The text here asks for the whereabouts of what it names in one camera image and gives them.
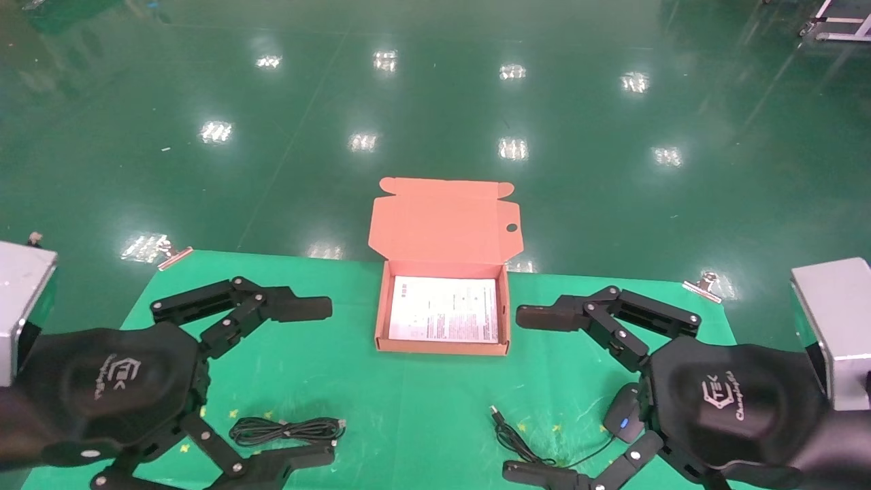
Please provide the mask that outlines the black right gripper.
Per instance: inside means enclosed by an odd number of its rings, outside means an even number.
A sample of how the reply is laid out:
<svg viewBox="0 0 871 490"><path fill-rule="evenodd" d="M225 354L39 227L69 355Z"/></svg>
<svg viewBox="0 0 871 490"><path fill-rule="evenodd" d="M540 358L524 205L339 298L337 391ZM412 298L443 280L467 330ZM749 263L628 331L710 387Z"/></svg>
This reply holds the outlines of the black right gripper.
<svg viewBox="0 0 871 490"><path fill-rule="evenodd" d="M766 489L870 487L868 410L834 409L802 353L705 344L695 339L698 314L616 286L587 297L560 295L551 305L520 305L514 319L534 331L583 331L623 368L642 372L650 431L596 477L506 460L504 480L542 489L620 489L660 451L707 489L728 481ZM626 325L674 340L651 355Z"/></svg>

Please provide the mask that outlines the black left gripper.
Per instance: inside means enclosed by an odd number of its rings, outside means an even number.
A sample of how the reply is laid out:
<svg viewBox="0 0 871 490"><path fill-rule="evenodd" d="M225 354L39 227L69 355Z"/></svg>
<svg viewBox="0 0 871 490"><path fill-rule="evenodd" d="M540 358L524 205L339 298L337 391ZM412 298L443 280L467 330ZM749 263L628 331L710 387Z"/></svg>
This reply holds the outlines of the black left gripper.
<svg viewBox="0 0 871 490"><path fill-rule="evenodd" d="M302 446L243 459L200 415L210 383L208 360L220 359L267 321L322 321L329 297L298 297L291 288L262 287L245 277L156 300L159 325L137 331L90 329L41 335L10 387L2 388L4 472L38 466L76 468L113 459L93 489L167 489L134 475L189 436L221 470L212 489L281 489L295 470L335 460L336 420L301 424L240 419L240 446L274 436ZM199 342L180 327L221 314Z"/></svg>

